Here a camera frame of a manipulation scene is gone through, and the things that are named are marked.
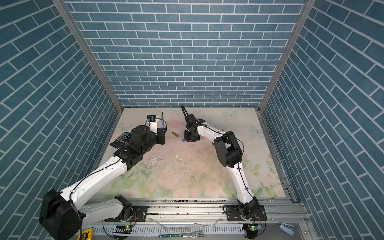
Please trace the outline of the blue pen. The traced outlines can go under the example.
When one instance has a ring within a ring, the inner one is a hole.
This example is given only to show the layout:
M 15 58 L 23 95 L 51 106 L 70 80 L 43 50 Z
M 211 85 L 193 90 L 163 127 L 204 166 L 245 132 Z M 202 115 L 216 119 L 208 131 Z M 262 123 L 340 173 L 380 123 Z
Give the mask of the blue pen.
M 162 123 L 162 128 L 165 128 L 164 113 L 163 112 L 161 114 L 161 123 Z

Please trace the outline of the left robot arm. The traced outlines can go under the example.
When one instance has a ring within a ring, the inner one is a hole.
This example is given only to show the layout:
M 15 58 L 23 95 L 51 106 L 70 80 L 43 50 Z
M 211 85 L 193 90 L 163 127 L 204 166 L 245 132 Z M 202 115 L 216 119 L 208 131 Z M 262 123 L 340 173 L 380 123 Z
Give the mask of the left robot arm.
M 145 125 L 132 129 L 128 143 L 101 167 L 61 191 L 52 189 L 43 196 L 40 224 L 55 240 L 69 240 L 82 227 L 106 219 L 131 221 L 132 203 L 123 196 L 98 204 L 86 203 L 112 180 L 132 169 L 153 146 L 165 144 L 166 131 L 167 128 L 158 128 L 153 132 Z

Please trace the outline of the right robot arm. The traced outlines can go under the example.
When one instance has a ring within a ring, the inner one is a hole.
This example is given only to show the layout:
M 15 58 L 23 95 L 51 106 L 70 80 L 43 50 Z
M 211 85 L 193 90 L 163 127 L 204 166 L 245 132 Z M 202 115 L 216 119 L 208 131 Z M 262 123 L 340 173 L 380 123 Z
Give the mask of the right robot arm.
M 240 215 L 245 220 L 259 218 L 259 221 L 265 222 L 267 220 L 265 208 L 258 202 L 247 182 L 242 164 L 243 150 L 235 134 L 231 131 L 219 131 L 205 120 L 195 118 L 193 114 L 184 113 L 184 116 L 185 141 L 197 142 L 204 137 L 214 144 L 220 164 L 229 171 L 234 183 Z

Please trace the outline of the black calculator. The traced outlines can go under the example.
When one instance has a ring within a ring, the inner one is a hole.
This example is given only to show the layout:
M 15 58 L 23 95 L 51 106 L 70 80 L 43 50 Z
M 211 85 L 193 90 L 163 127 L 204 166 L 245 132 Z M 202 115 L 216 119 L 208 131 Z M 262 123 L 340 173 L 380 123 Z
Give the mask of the black calculator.
M 129 132 L 124 132 L 115 141 L 110 143 L 110 146 L 116 149 L 123 148 L 129 143 L 130 139 L 131 134 Z

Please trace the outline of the white blue stapler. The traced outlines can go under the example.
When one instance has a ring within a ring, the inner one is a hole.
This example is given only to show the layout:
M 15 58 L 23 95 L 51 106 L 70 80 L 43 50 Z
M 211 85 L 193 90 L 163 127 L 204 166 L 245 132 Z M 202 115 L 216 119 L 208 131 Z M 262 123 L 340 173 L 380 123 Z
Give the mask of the white blue stapler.
M 293 225 L 286 224 L 286 223 L 280 223 L 279 228 L 281 229 L 281 231 L 283 231 L 284 233 L 286 233 L 290 236 L 293 236 L 295 234 Z

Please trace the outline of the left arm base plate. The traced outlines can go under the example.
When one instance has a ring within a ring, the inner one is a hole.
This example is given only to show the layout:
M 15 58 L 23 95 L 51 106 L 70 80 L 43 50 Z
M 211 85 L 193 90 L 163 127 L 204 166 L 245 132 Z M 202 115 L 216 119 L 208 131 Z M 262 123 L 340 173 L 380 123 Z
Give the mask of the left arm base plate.
M 105 219 L 107 223 L 141 223 L 145 222 L 148 206 L 132 206 L 124 209 L 116 218 Z

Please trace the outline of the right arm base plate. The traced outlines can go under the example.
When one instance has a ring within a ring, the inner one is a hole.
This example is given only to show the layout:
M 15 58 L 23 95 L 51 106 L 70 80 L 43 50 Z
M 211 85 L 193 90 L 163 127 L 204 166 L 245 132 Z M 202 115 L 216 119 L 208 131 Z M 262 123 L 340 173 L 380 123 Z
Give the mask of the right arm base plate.
M 267 221 L 266 211 L 263 205 L 224 205 L 222 206 L 228 222 L 239 221 Z

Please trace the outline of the green handled fork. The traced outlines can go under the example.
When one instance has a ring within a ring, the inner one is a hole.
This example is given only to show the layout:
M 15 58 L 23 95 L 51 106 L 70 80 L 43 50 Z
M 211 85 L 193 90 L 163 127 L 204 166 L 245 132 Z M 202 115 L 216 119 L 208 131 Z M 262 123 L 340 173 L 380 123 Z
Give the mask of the green handled fork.
M 162 234 L 159 235 L 158 238 L 164 239 L 164 238 L 200 238 L 205 235 L 204 231 L 192 231 L 190 233 L 172 233 L 172 234 Z

